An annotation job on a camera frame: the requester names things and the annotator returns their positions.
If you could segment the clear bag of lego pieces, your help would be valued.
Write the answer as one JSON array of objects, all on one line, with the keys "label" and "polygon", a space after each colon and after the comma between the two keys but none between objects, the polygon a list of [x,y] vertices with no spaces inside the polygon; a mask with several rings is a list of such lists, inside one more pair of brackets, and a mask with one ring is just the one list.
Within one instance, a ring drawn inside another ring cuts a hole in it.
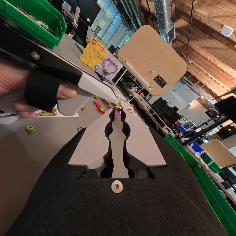
[{"label": "clear bag of lego pieces", "polygon": [[26,15],[29,19],[31,19],[32,21],[34,21],[35,23],[37,23],[39,26],[41,26],[42,28],[46,29],[48,32],[50,32],[51,34],[55,35],[54,30],[49,27],[45,22],[43,22],[42,20],[34,17],[33,15],[28,14],[27,12],[25,12],[23,9],[19,8],[18,6],[14,5],[14,7],[16,9],[18,9],[18,11],[20,11],[21,13],[23,13],[24,15]]}]

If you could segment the yellow and white lego box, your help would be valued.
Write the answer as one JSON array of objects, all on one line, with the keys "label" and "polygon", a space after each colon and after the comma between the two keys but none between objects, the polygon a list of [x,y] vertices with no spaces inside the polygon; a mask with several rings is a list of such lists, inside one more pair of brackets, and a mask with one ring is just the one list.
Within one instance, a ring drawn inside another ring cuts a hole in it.
[{"label": "yellow and white lego box", "polygon": [[91,37],[80,60],[108,81],[112,81],[123,67],[119,60],[94,36]]}]

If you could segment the blue storage bin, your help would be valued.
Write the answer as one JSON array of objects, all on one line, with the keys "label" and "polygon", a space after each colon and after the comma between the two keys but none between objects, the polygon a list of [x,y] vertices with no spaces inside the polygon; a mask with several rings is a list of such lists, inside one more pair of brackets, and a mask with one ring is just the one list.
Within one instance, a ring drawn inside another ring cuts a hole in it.
[{"label": "blue storage bin", "polygon": [[204,152],[204,150],[201,148],[201,146],[197,142],[193,143],[192,149],[198,153]]}]

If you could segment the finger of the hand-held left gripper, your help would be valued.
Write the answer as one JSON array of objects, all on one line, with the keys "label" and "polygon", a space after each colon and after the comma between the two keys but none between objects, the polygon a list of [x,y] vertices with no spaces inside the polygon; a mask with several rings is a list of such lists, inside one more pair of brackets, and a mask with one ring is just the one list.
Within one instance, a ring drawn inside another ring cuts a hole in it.
[{"label": "finger of the hand-held left gripper", "polygon": [[78,87],[114,104],[118,104],[120,101],[109,84],[104,83],[85,72],[81,75]]}]

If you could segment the white instruction booklet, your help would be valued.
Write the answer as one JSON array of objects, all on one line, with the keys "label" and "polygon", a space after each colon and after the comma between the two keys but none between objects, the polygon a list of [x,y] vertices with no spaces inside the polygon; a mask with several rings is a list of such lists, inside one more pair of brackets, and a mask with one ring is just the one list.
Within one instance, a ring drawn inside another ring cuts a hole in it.
[{"label": "white instruction booklet", "polygon": [[58,110],[57,110],[57,106],[55,106],[51,112],[46,112],[43,110],[38,110],[34,113],[33,117],[66,117],[66,118],[78,118],[79,115],[76,113],[75,115],[72,116],[65,116],[63,114],[61,114]]}]

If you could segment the white ceiling device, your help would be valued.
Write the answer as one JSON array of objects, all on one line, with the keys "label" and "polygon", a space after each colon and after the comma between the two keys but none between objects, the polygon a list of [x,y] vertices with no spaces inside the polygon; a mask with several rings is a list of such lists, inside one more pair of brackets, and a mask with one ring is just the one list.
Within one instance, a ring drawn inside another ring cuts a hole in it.
[{"label": "white ceiling device", "polygon": [[224,25],[222,27],[221,31],[220,31],[220,34],[227,37],[227,38],[229,38],[232,35],[233,32],[234,32],[233,28],[231,28],[228,25]]}]

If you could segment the white metal stand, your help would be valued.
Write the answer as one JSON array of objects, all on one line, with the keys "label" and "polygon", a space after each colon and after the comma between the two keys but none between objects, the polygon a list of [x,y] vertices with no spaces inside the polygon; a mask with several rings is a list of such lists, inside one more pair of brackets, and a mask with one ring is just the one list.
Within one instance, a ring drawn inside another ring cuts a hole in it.
[{"label": "white metal stand", "polygon": [[142,84],[142,86],[151,91],[152,87],[151,85],[145,81],[139,74],[138,72],[128,63],[127,60],[122,61],[122,65],[125,67],[125,71],[122,73],[122,75],[119,77],[119,79],[116,81],[116,83],[114,84],[114,87],[117,85],[117,83],[122,79],[123,75],[126,73],[126,71],[129,71],[129,73],[131,73],[131,75],[134,76],[134,78],[136,78],[140,84]]}]

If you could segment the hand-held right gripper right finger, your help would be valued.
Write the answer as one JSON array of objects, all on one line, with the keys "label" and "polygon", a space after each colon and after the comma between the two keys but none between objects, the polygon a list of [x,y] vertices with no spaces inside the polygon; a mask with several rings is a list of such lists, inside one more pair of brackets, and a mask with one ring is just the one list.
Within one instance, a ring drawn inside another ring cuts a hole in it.
[{"label": "hand-held right gripper right finger", "polygon": [[131,110],[121,109],[122,132],[126,136],[123,145],[123,162],[129,178],[134,178],[144,170],[149,177],[148,169],[165,167],[166,161],[153,138],[148,126],[135,116]]}]

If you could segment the light wooden panel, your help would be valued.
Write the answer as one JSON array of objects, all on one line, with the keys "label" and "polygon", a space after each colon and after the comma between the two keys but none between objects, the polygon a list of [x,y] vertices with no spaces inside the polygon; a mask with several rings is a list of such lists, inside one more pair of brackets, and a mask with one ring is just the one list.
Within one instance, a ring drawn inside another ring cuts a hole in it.
[{"label": "light wooden panel", "polygon": [[217,139],[202,143],[201,148],[206,151],[220,167],[236,164],[236,157]]},{"label": "light wooden panel", "polygon": [[147,81],[153,96],[165,93],[187,71],[187,64],[149,25],[140,27],[118,51],[118,60],[128,63]]}]

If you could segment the silver ventilation duct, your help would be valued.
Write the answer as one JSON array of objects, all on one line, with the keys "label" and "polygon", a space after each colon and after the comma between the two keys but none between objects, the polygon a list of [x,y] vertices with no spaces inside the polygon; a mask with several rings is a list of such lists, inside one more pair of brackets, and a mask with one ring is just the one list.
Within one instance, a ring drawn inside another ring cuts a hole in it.
[{"label": "silver ventilation duct", "polygon": [[169,0],[153,0],[160,36],[172,47],[176,37],[175,23],[170,17]]}]

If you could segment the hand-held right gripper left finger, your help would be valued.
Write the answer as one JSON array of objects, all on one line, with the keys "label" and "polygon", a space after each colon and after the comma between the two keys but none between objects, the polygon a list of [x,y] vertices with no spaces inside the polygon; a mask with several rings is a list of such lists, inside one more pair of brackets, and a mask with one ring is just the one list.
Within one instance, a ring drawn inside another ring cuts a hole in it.
[{"label": "hand-held right gripper left finger", "polygon": [[111,178],[114,168],[111,141],[115,109],[110,109],[87,126],[68,165],[95,169],[102,178]]}]

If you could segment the black computer monitor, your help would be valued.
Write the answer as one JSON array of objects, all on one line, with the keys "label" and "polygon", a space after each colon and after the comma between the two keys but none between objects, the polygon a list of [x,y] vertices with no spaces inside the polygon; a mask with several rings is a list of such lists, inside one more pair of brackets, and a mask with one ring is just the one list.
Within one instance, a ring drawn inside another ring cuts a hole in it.
[{"label": "black computer monitor", "polygon": [[96,0],[77,0],[77,6],[80,8],[80,14],[76,34],[84,45],[88,27],[92,26],[101,8]]},{"label": "black computer monitor", "polygon": [[181,116],[177,113],[178,108],[176,106],[170,107],[161,97],[151,104],[151,108],[167,124],[168,127],[172,126],[176,121],[181,119]]}]

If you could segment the person's left hand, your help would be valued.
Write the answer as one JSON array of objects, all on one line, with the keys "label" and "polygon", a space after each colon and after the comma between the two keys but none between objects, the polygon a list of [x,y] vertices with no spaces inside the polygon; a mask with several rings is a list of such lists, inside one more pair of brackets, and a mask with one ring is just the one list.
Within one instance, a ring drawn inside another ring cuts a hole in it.
[{"label": "person's left hand", "polygon": [[[24,90],[30,69],[19,66],[5,55],[0,55],[0,95],[13,91]],[[61,82],[57,98],[70,99],[77,95],[77,91],[67,82]],[[25,99],[17,99],[13,103],[13,108],[22,118],[30,118],[34,115],[38,108],[28,105]]]}]

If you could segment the white round disc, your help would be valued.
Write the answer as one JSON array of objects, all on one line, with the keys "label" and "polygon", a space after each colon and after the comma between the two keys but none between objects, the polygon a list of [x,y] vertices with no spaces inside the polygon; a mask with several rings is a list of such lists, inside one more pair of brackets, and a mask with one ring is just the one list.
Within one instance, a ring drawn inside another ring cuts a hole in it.
[{"label": "white round disc", "polygon": [[112,87],[112,90],[114,91],[115,95],[121,100],[121,101],[124,101],[124,102],[128,102],[126,100],[126,98],[123,96],[123,94],[121,93],[121,91],[117,88],[117,87]]}]

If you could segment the small green storage bin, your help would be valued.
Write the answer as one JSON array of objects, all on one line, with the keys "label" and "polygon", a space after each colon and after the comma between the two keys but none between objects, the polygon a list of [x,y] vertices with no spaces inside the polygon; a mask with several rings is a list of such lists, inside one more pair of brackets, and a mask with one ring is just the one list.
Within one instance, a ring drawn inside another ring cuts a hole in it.
[{"label": "small green storage bin", "polygon": [[200,153],[200,157],[214,173],[222,173],[222,169],[215,163],[214,159],[208,154],[208,152]]}]

